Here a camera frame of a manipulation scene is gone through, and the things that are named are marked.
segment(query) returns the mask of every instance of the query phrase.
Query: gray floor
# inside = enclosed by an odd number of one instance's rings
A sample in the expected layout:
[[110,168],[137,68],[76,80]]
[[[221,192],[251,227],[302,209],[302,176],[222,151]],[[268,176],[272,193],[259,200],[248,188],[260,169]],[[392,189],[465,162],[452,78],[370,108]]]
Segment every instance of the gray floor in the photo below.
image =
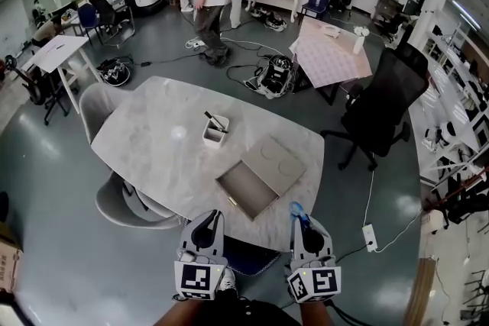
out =
[[[354,24],[366,24],[368,19],[353,14],[351,22],[332,21],[352,30]],[[296,24],[276,33],[252,21],[224,35],[288,53],[297,33]],[[191,24],[167,8],[154,17],[138,20],[136,36],[119,51],[88,44],[86,48],[97,63],[127,53],[138,63],[155,62],[137,68],[127,89],[136,88],[149,76],[165,76],[253,103],[313,131],[341,130],[344,92],[332,107],[313,89],[267,100],[228,80],[224,70],[211,68],[197,57],[158,63],[191,53],[184,44],[194,36]],[[379,37],[368,37],[365,49],[373,68],[382,48]],[[233,47],[233,65],[256,62],[256,52]],[[250,69],[240,69],[232,75],[244,79],[251,73]],[[98,213],[94,197],[108,177],[108,169],[90,150],[80,117],[73,109],[67,118],[58,111],[50,126],[44,127],[43,116],[42,108],[28,102],[0,137],[0,187],[11,197],[8,220],[24,249],[18,280],[21,306],[35,324],[151,325],[172,305],[173,259],[180,231],[126,229],[106,221]],[[368,162],[362,154],[357,154],[344,172],[338,171],[337,163],[348,147],[342,140],[325,142],[322,184],[313,212],[332,235],[337,257],[364,244],[361,225],[371,184]],[[367,221],[374,223],[380,247],[416,214],[418,176],[414,140],[394,146],[389,157],[379,160]],[[346,258],[341,262],[343,293],[335,303],[369,324],[401,325],[416,275],[418,247],[416,222],[383,253],[363,250]],[[259,277],[238,278],[240,293],[279,306],[287,304],[290,299],[283,265],[288,257],[283,255]],[[287,311],[295,317],[299,314],[297,305]]]

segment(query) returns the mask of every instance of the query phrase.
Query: ceiling light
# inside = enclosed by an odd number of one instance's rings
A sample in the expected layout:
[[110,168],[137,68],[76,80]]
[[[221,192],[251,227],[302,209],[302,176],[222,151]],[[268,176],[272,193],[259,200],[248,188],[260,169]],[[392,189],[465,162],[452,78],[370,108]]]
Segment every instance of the ceiling light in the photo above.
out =
[[461,12],[463,12],[468,19],[470,19],[470,21],[471,21],[472,24],[474,24],[475,26],[477,26],[477,29],[480,29],[481,28],[480,24],[478,24],[473,19],[473,17],[468,12],[466,12],[466,10],[464,10],[462,6],[460,6],[459,3],[457,3],[455,0],[452,0],[452,3],[455,5],[456,8],[458,8]]
[[472,23],[470,23],[470,22],[469,22],[469,20],[468,20],[468,19],[467,19],[467,18],[466,18],[466,17],[465,17],[463,14],[460,14],[460,16],[461,16],[462,18],[464,18],[465,22],[467,22],[468,24],[470,24],[470,25],[471,25],[471,27],[472,27],[472,28],[473,28],[475,31],[477,31],[477,29],[474,27],[474,25],[473,25]]

